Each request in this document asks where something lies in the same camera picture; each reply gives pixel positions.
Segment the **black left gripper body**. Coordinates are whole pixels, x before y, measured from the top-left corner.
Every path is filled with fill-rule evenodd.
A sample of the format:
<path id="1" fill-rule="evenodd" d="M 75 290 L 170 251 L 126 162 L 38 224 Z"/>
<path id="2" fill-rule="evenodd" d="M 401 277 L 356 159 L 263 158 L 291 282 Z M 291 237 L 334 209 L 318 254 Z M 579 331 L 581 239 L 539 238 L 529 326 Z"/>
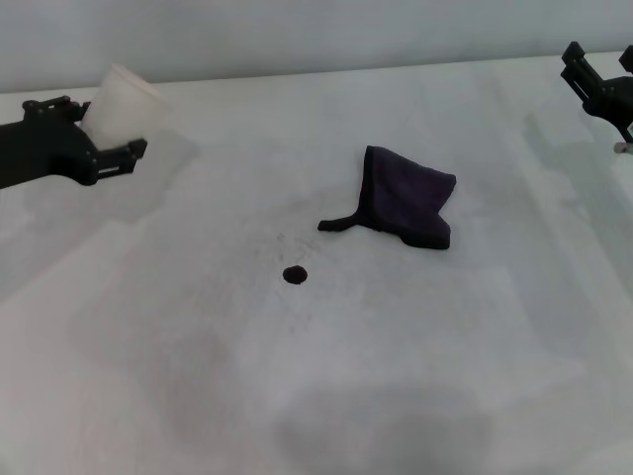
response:
<path id="1" fill-rule="evenodd" d="M 83 186 L 97 182 L 97 151 L 75 125 L 53 119 L 23 120 L 1 127 L 1 188 L 50 175 Z"/>

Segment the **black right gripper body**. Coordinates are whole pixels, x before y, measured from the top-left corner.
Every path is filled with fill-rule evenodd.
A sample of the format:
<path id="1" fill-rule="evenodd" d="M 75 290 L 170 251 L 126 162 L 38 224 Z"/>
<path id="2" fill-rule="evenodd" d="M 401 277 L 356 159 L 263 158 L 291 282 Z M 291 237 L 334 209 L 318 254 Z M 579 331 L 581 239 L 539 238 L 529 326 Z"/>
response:
<path id="1" fill-rule="evenodd" d="M 632 142 L 632 78 L 598 78 L 590 83 L 583 109 L 590 116 L 612 125 L 622 138 Z"/>

